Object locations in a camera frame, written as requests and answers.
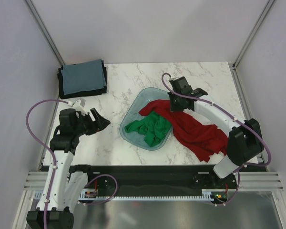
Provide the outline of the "clear teal plastic bin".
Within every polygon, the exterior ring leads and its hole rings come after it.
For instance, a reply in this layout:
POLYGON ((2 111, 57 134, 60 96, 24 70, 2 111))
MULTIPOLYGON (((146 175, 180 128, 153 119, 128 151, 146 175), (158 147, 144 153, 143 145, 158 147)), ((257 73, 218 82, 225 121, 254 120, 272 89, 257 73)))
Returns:
POLYGON ((152 111, 148 111, 147 113, 142 112, 142 109, 145 108, 150 102, 168 99, 168 93, 158 88, 149 87, 140 91, 120 124, 121 137, 130 144, 145 150, 154 151, 163 147, 173 129, 172 125, 165 139, 160 144, 154 147, 149 147, 145 143, 143 135, 140 135, 137 132, 126 133, 124 127, 130 122, 134 120, 141 120, 149 113, 151 113, 152 111))

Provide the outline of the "red t shirt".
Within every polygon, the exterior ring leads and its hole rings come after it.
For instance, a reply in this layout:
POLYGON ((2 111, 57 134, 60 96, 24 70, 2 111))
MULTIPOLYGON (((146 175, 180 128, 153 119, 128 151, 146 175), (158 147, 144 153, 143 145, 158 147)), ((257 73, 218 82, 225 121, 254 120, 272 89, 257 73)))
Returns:
POLYGON ((208 162, 213 154, 227 154, 228 137, 216 125, 203 125, 185 112, 172 112, 168 100, 150 102, 143 113, 155 111, 173 126, 175 138, 190 149, 200 161, 208 162))

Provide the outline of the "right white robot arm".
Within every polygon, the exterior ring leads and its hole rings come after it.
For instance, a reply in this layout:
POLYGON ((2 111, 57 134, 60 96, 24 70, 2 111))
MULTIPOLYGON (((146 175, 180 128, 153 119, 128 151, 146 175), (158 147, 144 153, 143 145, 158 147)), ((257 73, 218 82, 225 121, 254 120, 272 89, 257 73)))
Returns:
POLYGON ((214 166, 209 175, 211 186, 218 188, 226 182, 226 177, 238 171, 249 160, 265 149, 259 122, 253 118, 245 120, 229 113, 217 105, 208 93, 193 89, 185 77, 169 77, 171 111, 192 110, 213 122, 228 137, 226 156, 214 166))

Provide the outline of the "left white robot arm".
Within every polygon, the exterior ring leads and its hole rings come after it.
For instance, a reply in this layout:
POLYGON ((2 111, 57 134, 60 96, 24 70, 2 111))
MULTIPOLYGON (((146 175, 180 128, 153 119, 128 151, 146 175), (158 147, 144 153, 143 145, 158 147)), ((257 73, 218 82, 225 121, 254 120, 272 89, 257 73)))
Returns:
POLYGON ((26 220, 32 229, 71 229, 74 208, 84 187, 94 185, 95 176, 88 171, 69 173, 79 138, 104 130, 110 121, 95 108, 89 112, 68 108, 60 111, 59 125, 50 141, 52 155, 42 196, 26 220))

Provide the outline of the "green t shirt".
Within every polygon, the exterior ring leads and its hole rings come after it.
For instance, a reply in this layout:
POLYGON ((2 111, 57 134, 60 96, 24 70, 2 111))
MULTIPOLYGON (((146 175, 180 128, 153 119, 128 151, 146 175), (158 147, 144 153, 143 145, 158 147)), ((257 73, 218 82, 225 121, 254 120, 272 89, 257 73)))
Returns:
POLYGON ((171 123, 155 111, 141 120, 134 120, 124 127, 126 133, 137 132, 144 136, 149 147, 160 144, 171 128, 171 123))

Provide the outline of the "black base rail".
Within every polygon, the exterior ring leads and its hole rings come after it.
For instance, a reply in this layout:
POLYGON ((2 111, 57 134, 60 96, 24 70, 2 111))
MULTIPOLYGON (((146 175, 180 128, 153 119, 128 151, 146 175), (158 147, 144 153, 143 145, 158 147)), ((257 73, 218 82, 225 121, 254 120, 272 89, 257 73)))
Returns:
POLYGON ((220 179, 212 165, 75 165, 68 169, 67 175, 75 172, 86 173, 89 181, 97 178, 88 187, 97 187, 98 196, 103 197, 198 196, 204 189, 225 192, 237 187, 235 175, 220 179))

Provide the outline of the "right aluminium frame post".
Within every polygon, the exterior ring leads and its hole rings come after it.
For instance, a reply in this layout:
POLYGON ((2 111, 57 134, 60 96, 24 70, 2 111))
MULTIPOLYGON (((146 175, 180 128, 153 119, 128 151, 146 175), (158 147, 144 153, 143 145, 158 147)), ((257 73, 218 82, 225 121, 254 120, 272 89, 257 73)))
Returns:
POLYGON ((236 57, 236 60, 232 64, 232 69, 236 71, 237 67, 239 66, 243 56, 245 55, 247 49, 251 45, 252 41, 254 40, 255 36, 257 35, 259 29, 261 28, 262 24, 264 23, 265 19, 267 18, 269 12, 271 11, 273 5, 275 4, 276 0, 267 0, 265 6, 263 7, 261 13, 259 14, 256 22, 254 23, 253 28, 251 29, 248 37, 246 38, 245 43, 243 44, 239 54, 236 57))

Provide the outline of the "aluminium frame post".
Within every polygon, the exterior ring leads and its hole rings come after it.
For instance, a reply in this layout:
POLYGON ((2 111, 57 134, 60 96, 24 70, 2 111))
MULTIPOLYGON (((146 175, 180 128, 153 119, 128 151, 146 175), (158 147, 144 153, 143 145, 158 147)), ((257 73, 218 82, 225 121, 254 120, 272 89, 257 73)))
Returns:
POLYGON ((236 71, 237 67, 239 66, 243 56, 245 55, 247 49, 251 45, 252 41, 254 40, 255 36, 257 35, 259 29, 261 28, 262 24, 264 23, 265 19, 267 18, 269 12, 271 11, 273 5, 275 4, 276 0, 267 0, 265 6, 263 7, 261 13, 259 14, 256 22, 254 23, 253 28, 251 29, 248 37, 246 38, 245 43, 243 44, 239 54, 236 57, 236 60, 232 64, 232 69, 236 71))
POLYGON ((43 22, 34 2, 32 0, 24 0, 24 3, 28 7, 29 11, 31 12, 35 22, 37 23, 42 35, 44 36, 46 42, 48 43, 51 51, 53 52, 54 56, 56 57, 57 61, 60 65, 64 65, 65 61, 63 60, 53 38, 51 37, 45 23, 43 22))

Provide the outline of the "left aluminium frame post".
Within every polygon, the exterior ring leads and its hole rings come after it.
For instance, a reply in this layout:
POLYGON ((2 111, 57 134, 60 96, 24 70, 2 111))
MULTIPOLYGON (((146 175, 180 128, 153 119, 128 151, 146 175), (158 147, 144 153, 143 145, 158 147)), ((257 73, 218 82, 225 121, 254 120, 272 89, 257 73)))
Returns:
POLYGON ((48 43, 51 51, 53 52, 54 56, 56 57, 57 61, 60 65, 64 65, 65 61, 63 60, 53 38, 51 37, 45 23, 43 22, 34 2, 32 0, 24 0, 24 3, 28 7, 29 11, 31 12, 35 22, 37 23, 42 35, 44 36, 46 42, 48 43))

